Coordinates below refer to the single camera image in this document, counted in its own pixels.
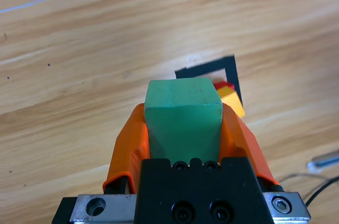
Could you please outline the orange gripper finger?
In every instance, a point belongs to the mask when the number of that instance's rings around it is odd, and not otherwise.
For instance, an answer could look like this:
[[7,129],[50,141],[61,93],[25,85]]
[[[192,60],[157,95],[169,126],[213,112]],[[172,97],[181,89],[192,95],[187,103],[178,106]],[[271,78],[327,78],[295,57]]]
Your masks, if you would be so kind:
[[232,165],[217,183],[223,194],[242,193],[247,188],[261,192],[284,191],[273,177],[254,134],[226,104],[222,111],[219,162]]
[[115,141],[105,194],[137,193],[141,162],[150,158],[144,104],[137,105]]

